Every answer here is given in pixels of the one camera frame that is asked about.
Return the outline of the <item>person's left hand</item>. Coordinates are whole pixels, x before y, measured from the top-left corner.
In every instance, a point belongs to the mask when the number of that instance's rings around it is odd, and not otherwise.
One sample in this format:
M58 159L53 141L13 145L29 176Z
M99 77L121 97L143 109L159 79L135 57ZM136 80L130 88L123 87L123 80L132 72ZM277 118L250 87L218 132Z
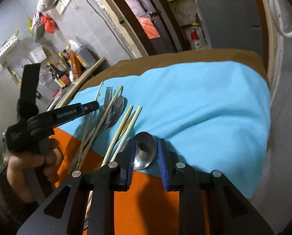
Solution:
M59 142L50 138L43 145L47 149L45 154L14 153L8 160L7 181L25 203L41 204L59 181L58 169L62 161Z

